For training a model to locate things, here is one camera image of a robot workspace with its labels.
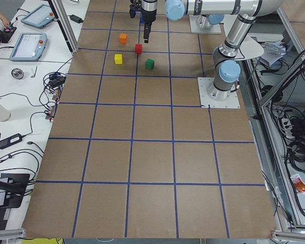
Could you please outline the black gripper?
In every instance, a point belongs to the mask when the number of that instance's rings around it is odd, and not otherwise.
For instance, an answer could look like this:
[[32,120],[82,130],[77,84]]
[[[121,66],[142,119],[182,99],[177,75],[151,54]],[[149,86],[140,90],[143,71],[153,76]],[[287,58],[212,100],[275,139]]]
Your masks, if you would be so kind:
[[151,31],[151,24],[156,20],[157,14],[157,0],[130,0],[129,14],[131,18],[134,18],[137,12],[142,15],[144,21],[144,43],[149,42],[149,35]]

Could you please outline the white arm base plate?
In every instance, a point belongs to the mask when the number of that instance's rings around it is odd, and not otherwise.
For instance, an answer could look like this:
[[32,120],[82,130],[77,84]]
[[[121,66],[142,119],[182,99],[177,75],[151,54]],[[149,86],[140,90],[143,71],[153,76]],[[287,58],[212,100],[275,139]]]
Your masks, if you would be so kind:
[[213,77],[198,77],[201,108],[239,109],[239,99],[235,85],[228,91],[219,91],[214,87]]
[[219,35],[220,23],[223,22],[224,17],[224,14],[190,15],[191,33]]

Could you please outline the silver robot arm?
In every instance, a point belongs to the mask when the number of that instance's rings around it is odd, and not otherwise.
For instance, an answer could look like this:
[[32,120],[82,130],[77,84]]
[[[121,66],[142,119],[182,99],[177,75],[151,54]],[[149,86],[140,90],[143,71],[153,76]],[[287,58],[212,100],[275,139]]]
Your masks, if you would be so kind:
[[216,76],[207,88],[208,96],[224,101],[231,93],[232,85],[240,76],[240,66],[235,61],[243,40],[257,17],[272,13],[282,1],[165,1],[165,13],[169,20],[178,21],[185,15],[229,14],[236,19],[226,39],[213,52]]

